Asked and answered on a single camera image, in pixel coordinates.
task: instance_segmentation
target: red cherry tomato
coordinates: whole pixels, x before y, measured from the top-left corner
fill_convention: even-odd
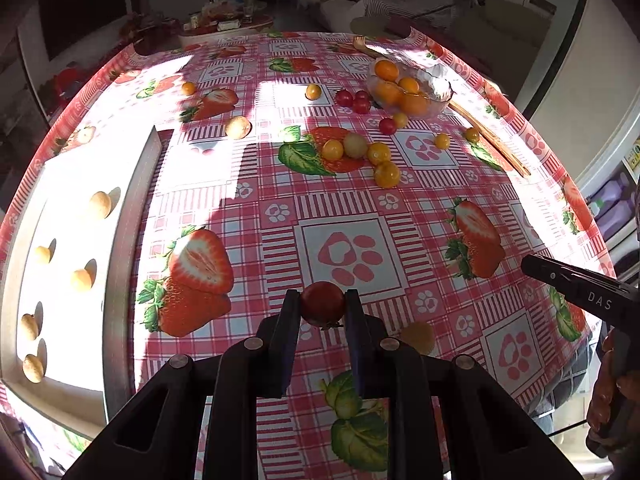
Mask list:
[[[353,105],[351,106],[351,108],[357,114],[368,114],[369,110],[371,110],[371,101],[359,97],[353,100]]]
[[[300,294],[300,316],[323,330],[336,328],[347,311],[344,293],[331,282],[315,282]]]
[[[358,90],[356,92],[356,99],[368,99],[369,101],[371,101],[371,96],[366,90]]]
[[[353,105],[353,95],[351,95],[351,92],[349,92],[348,90],[338,90],[335,93],[335,102],[338,106],[351,107],[351,105]]]
[[[387,117],[378,123],[378,129],[385,135],[393,135],[398,128],[394,120]]]

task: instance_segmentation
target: television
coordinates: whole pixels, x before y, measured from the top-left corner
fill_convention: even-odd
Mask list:
[[[127,13],[126,0],[39,0],[49,59]]]

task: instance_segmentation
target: tablecloth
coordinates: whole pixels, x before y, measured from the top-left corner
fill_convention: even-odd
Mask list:
[[[38,149],[0,228],[0,260],[6,260],[44,160],[73,148],[74,133],[85,126],[106,136],[123,118],[145,116],[156,124],[163,149],[131,277],[136,389],[175,353],[205,358],[251,336],[264,316],[278,312],[288,288],[329,280],[357,288],[365,311],[381,317],[391,334],[414,320],[428,321],[436,333],[433,355],[472,355],[526,406],[598,320],[575,309],[569,319],[554,290],[520,272],[521,258],[545,254],[614,275],[597,226],[582,225],[589,224],[581,215],[584,201],[576,198],[564,167],[482,76],[415,30],[405,40],[372,47],[414,66],[445,67],[457,100],[496,132],[530,177],[520,177],[490,146],[463,139],[469,124],[450,110],[434,120],[411,120],[388,137],[377,128],[381,110],[359,115],[335,105],[337,90],[365,87],[370,59],[352,48],[352,36],[273,36],[278,35],[230,38],[148,57],[130,46],[114,57],[73,99]],[[197,85],[196,95],[180,92],[185,81]],[[322,85],[322,98],[300,104],[291,85],[309,83]],[[216,103],[212,107],[202,101],[208,92]],[[253,124],[243,140],[224,134],[223,125],[236,115]],[[298,140],[298,134],[304,141],[319,126],[386,143],[401,170],[398,186],[377,187],[368,164],[341,173],[324,162],[325,174],[287,167],[281,146]],[[448,150],[434,146],[439,132],[450,135]],[[459,252],[465,250],[459,242],[468,240],[451,221],[460,203],[479,210],[476,218],[486,218],[499,235],[504,256],[490,278],[473,277],[481,271],[460,264]],[[204,225],[222,240],[235,275],[231,312],[183,338],[150,334],[140,323],[143,310],[135,307],[135,295],[145,280],[161,275],[160,255],[189,225]],[[268,479],[384,478],[383,471],[373,472],[383,469],[383,459],[345,458],[340,442],[332,442],[337,415],[324,388],[332,380],[348,380],[348,373],[341,374],[349,368],[342,329],[320,332],[302,323],[287,397],[258,401],[258,452]],[[384,421],[383,404],[366,409]],[[378,430],[386,431],[384,425]],[[203,427],[198,471],[205,434]]]

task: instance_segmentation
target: wooden chopstick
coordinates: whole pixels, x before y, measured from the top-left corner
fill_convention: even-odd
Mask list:
[[[498,137],[486,126],[484,126],[484,124],[473,117],[473,115],[471,115],[471,113],[469,113],[469,111],[466,110],[459,102],[452,98],[449,102],[449,108],[469,121],[471,125],[476,130],[478,130],[480,135],[496,150],[498,150],[498,152],[508,161],[508,163],[513,166],[513,168],[520,174],[520,176],[526,177],[531,175],[531,172],[527,169],[527,167],[520,162],[520,159],[517,156],[513,155],[513,152],[505,145],[504,142],[502,142],[502,140],[500,140],[500,137]]]
[[[382,54],[370,49],[365,44],[364,36],[356,36],[355,38],[353,38],[353,47],[356,50],[359,50],[363,54],[366,54],[367,56],[374,59],[382,56]],[[520,176],[526,177],[531,175],[531,172],[527,169],[527,167],[520,162],[517,156],[513,155],[513,152],[505,145],[505,143],[502,142],[496,134],[494,134],[486,126],[480,123],[480,121],[473,117],[473,115],[471,115],[471,113],[469,113],[469,111],[466,110],[466,108],[463,107],[459,102],[456,102],[454,98],[452,98],[449,102],[449,108],[469,121],[471,125],[476,130],[478,130],[480,135],[484,137],[484,139],[496,150],[498,150],[498,152],[505,158],[505,160],[507,160],[508,163],[513,166],[513,168],[520,174]]]

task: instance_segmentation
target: person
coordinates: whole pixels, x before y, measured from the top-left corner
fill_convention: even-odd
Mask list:
[[[617,379],[613,377],[612,362],[616,349],[614,348],[612,331],[609,332],[604,339],[602,350],[604,356],[602,358],[602,364],[600,365],[600,371],[598,372],[598,378],[593,386],[593,394],[587,410],[587,423],[590,426],[589,436],[593,440],[610,448],[611,451],[608,457],[614,466],[615,474],[617,474],[619,478],[622,477],[621,469],[623,468],[625,469],[624,478],[627,478],[626,475],[629,474],[631,475],[629,478],[640,478],[640,470],[637,470],[638,466],[640,466],[640,464],[638,464],[638,450],[640,448],[640,370],[630,371],[628,374],[618,377]],[[627,426],[627,433],[635,437],[625,442],[602,439],[597,435],[602,425],[609,422],[611,417],[611,399],[616,389],[627,399],[638,403],[632,412]]]

